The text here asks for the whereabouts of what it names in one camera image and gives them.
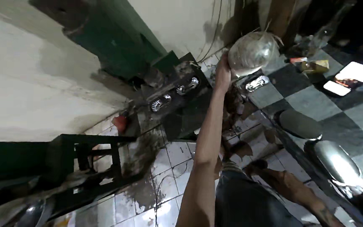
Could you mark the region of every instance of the aluminum foil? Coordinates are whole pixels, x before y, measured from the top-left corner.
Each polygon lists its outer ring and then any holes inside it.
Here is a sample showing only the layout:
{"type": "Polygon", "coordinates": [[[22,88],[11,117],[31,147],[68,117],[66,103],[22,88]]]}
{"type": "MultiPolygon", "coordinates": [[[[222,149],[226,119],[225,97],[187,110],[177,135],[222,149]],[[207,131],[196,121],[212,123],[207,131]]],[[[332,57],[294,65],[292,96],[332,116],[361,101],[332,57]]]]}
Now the aluminum foil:
{"type": "Polygon", "coordinates": [[[169,105],[170,101],[172,101],[172,97],[168,94],[164,95],[163,98],[158,99],[151,104],[152,111],[158,112],[162,107],[169,105]]]}
{"type": "Polygon", "coordinates": [[[199,80],[197,79],[197,77],[192,77],[189,85],[187,85],[187,88],[186,88],[186,86],[181,85],[176,89],[176,92],[179,95],[185,95],[189,90],[196,88],[198,86],[198,84],[199,84],[199,80]]]}
{"type": "Polygon", "coordinates": [[[245,88],[249,92],[254,92],[255,90],[259,89],[260,87],[270,83],[270,79],[265,76],[261,75],[257,79],[250,81],[246,84],[245,88]]]}

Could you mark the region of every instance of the foil container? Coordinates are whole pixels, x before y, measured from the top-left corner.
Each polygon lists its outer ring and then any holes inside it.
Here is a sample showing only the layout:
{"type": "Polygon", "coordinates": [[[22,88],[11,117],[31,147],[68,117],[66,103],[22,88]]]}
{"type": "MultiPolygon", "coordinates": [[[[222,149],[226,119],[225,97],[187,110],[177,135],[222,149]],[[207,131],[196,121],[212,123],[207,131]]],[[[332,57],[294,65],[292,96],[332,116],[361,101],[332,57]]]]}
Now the foil container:
{"type": "Polygon", "coordinates": [[[245,89],[248,92],[254,92],[255,90],[259,89],[260,87],[270,83],[270,79],[265,76],[261,75],[257,79],[250,81],[245,85],[245,89]]]}

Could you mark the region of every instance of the black tile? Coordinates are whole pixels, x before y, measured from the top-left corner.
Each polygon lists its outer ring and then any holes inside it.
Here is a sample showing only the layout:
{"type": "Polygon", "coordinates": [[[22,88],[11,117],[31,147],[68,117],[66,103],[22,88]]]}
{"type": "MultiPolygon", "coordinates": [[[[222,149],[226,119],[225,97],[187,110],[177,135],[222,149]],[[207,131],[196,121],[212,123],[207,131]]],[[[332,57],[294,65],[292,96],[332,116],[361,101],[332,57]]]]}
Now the black tile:
{"type": "Polygon", "coordinates": [[[329,95],[327,97],[343,111],[363,103],[363,91],[352,90],[342,97],[332,97],[329,95]]]}
{"type": "Polygon", "coordinates": [[[363,154],[363,131],[344,112],[320,121],[323,140],[338,143],[349,155],[363,154]]]}
{"type": "Polygon", "coordinates": [[[309,79],[299,73],[292,64],[271,73],[268,77],[284,98],[311,85],[309,79]]]}
{"type": "Polygon", "coordinates": [[[328,55],[330,55],[332,58],[334,58],[336,61],[344,66],[354,60],[353,55],[345,53],[330,44],[327,44],[327,46],[322,48],[322,50],[324,50],[328,55]]]}
{"type": "Polygon", "coordinates": [[[273,104],[262,108],[261,110],[269,118],[272,119],[275,113],[282,111],[282,110],[288,110],[288,109],[293,109],[293,107],[285,99],[281,99],[280,101],[276,101],[273,104]]]}

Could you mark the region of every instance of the white wall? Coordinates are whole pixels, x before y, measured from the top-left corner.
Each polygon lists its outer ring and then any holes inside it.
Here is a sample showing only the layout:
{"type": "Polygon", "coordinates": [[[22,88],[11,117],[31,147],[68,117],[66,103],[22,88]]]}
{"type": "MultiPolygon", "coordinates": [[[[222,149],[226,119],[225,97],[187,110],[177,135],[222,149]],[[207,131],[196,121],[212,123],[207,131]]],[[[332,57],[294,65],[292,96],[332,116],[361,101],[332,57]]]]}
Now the white wall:
{"type": "MultiPolygon", "coordinates": [[[[178,57],[191,52],[200,60],[210,48],[221,0],[128,1],[167,51],[173,50],[178,57]]],[[[238,24],[242,19],[243,26],[253,23],[247,19],[251,15],[244,15],[253,13],[242,10],[248,4],[258,5],[256,14],[265,28],[271,0],[222,0],[217,38],[207,57],[241,36],[238,24]]]]}
{"type": "MultiPolygon", "coordinates": [[[[81,133],[123,108],[124,95],[91,78],[100,67],[96,56],[27,1],[0,3],[0,141],[81,133]]],[[[132,93],[127,86],[121,92],[132,93]]]]}
{"type": "MultiPolygon", "coordinates": [[[[204,57],[213,39],[220,0],[129,2],[167,51],[173,50],[178,57],[191,52],[196,60],[204,57]]],[[[219,30],[234,15],[234,5],[235,0],[222,1],[219,30]]],[[[224,41],[217,37],[208,56],[223,47],[224,41]]]]}

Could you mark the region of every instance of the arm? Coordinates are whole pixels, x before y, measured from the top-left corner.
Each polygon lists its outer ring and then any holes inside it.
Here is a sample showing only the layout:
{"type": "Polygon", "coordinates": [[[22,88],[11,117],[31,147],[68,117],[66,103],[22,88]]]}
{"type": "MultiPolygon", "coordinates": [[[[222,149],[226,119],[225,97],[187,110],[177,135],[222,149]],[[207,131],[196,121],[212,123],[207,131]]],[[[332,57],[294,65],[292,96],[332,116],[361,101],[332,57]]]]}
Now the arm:
{"type": "Polygon", "coordinates": [[[317,199],[310,206],[304,206],[310,213],[315,215],[323,227],[344,227],[344,225],[330,213],[326,205],[317,199]]]}
{"type": "Polygon", "coordinates": [[[323,227],[344,227],[344,225],[330,213],[326,205],[313,190],[306,187],[292,173],[270,169],[255,171],[267,184],[272,186],[286,199],[305,207],[315,215],[323,227]]]}
{"type": "Polygon", "coordinates": [[[176,226],[214,226],[214,168],[221,146],[222,115],[230,70],[227,55],[218,63],[210,105],[197,139],[193,170],[187,182],[176,226]]]}

